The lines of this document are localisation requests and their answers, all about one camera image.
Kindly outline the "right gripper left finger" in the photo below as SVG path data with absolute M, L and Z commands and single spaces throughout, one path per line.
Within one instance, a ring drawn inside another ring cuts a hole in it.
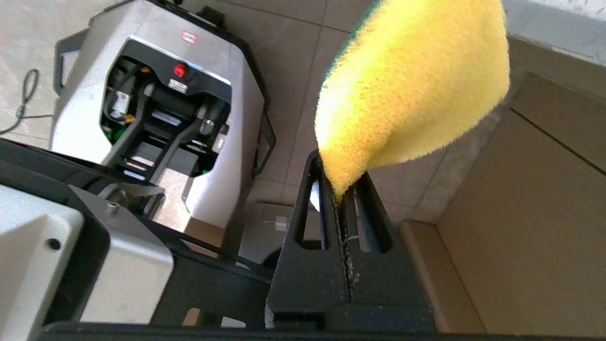
M 303 246 L 312 184 L 320 186 L 320 249 Z M 348 302 L 346 266 L 332 187 L 320 154 L 307 158 L 290 225 L 266 299 L 268 329 L 314 330 L 335 305 Z

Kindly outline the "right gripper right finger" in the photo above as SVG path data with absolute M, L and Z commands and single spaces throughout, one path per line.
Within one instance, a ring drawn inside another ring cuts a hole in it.
M 341 326 L 364 332 L 435 332 L 426 292 L 368 173 L 343 196 L 340 233 L 348 289 L 340 307 Z

